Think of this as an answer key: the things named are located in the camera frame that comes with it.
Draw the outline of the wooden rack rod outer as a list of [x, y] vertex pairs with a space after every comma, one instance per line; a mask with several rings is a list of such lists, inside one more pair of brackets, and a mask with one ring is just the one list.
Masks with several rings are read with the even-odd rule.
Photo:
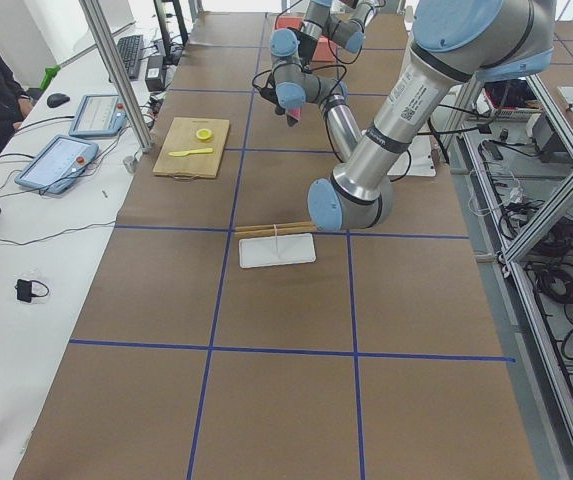
[[301, 221], [301, 222], [290, 222], [290, 223], [276, 223], [276, 224], [262, 224], [262, 225], [251, 225], [251, 226], [238, 226], [235, 227], [236, 233], [241, 232], [251, 232], [259, 230], [284, 230], [293, 228], [316, 228], [315, 224], [311, 221]]

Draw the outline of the wooden rack rod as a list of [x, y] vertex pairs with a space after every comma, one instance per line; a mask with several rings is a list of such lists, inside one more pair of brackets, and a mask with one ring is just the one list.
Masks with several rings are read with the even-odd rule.
[[262, 229], [262, 230], [248, 230], [248, 231], [236, 231], [234, 236], [240, 239], [246, 238], [261, 238], [261, 237], [271, 237], [271, 236], [284, 236], [284, 235], [294, 235], [303, 233], [313, 233], [315, 230], [311, 228], [304, 227], [294, 227], [286, 229]]
[[236, 233], [241, 232], [251, 232], [259, 230], [284, 230], [293, 228], [316, 228], [315, 224], [311, 221], [301, 221], [301, 222], [290, 222], [290, 223], [276, 223], [276, 224], [262, 224], [262, 225], [251, 225], [251, 226], [238, 226], [235, 227]]

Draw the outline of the white rack tray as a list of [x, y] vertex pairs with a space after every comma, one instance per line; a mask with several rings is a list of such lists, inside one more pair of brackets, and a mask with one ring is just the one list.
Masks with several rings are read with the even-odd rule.
[[239, 241], [239, 264], [244, 269], [312, 263], [315, 260], [315, 245], [310, 233]]

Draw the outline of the wooden rack rod inner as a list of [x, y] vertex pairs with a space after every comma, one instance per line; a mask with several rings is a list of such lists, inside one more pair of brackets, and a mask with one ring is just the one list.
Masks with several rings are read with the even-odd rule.
[[234, 236], [240, 239], [246, 238], [261, 238], [261, 237], [271, 237], [271, 236], [284, 236], [284, 235], [294, 235], [303, 233], [313, 233], [315, 230], [311, 228], [304, 227], [294, 227], [286, 229], [262, 229], [262, 230], [248, 230], [248, 231], [236, 231]]

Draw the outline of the yellow plastic knife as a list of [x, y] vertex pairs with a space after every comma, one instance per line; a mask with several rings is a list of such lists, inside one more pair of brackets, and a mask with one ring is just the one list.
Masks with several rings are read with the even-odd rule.
[[170, 157], [186, 157], [190, 155], [206, 155], [214, 153], [214, 149], [207, 147], [207, 148], [199, 148], [199, 149], [190, 149], [190, 150], [181, 150], [181, 151], [171, 151], [168, 152]]

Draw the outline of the yellow lemon slices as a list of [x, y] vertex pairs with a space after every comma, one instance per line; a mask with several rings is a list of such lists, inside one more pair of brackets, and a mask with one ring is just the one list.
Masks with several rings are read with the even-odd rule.
[[209, 128], [200, 128], [195, 132], [195, 137], [201, 142], [206, 142], [213, 137], [213, 131]]

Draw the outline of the bamboo cutting board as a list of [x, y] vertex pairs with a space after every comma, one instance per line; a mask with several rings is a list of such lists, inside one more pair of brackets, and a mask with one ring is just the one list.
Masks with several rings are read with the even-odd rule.
[[[195, 137], [200, 128], [209, 128], [213, 137], [201, 142]], [[230, 121], [226, 119], [175, 117], [164, 140], [153, 174], [162, 177], [204, 178], [217, 177], [224, 152]], [[214, 153], [170, 157], [168, 152], [199, 148], [213, 148]]]

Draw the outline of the blue teach pendant far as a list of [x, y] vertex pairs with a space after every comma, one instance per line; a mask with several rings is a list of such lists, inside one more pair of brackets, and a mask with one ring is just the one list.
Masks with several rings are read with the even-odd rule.
[[126, 121], [125, 107], [115, 94], [87, 94], [80, 101], [69, 129], [78, 138], [115, 136]]

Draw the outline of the blue teach pendant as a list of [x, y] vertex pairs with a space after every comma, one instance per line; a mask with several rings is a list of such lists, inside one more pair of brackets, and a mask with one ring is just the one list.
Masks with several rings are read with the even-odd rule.
[[115, 136], [126, 121], [125, 107], [115, 94], [87, 94], [80, 101], [69, 129], [78, 138]]
[[41, 194], [61, 194], [88, 168], [99, 146], [66, 135], [55, 136], [15, 178], [15, 183]]

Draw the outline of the blue teach pendant near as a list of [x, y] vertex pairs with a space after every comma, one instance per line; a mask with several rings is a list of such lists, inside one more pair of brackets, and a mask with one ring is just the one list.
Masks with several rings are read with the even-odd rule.
[[88, 168], [99, 146], [66, 135], [55, 136], [15, 178], [15, 183], [41, 194], [61, 194]]

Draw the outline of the black keyboard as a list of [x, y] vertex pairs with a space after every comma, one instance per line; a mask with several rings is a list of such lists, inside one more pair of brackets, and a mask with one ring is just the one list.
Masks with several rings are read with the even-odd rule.
[[123, 63], [129, 79], [137, 79], [140, 72], [142, 53], [143, 53], [142, 35], [128, 35], [117, 41], [117, 52]]

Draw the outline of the small black clip device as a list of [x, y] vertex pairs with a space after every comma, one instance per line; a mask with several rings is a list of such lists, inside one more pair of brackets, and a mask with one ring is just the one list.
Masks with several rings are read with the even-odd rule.
[[50, 294], [49, 287], [40, 280], [18, 279], [15, 283], [16, 299], [31, 303], [34, 299], [45, 298]]

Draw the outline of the black computer mouse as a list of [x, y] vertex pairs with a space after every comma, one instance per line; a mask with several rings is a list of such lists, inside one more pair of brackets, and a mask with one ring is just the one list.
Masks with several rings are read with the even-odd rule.
[[46, 104], [49, 108], [58, 108], [70, 101], [70, 97], [64, 93], [53, 93], [47, 97]]

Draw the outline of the aluminium frame post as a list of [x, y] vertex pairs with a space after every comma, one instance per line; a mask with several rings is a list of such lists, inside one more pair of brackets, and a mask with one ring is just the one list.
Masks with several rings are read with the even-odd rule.
[[123, 61], [98, 0], [79, 0], [87, 25], [97, 45], [102, 62], [109, 78], [122, 98], [127, 117], [137, 137], [143, 153], [148, 153], [152, 146], [152, 137], [143, 118], [139, 103], [131, 87]]

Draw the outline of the aluminium frame rail right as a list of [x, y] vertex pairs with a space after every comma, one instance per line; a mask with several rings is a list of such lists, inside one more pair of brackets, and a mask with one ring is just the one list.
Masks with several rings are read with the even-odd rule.
[[561, 471], [573, 479], [573, 71], [555, 66], [525, 85], [532, 110], [498, 112], [488, 133], [467, 129], [457, 146], [520, 298]]

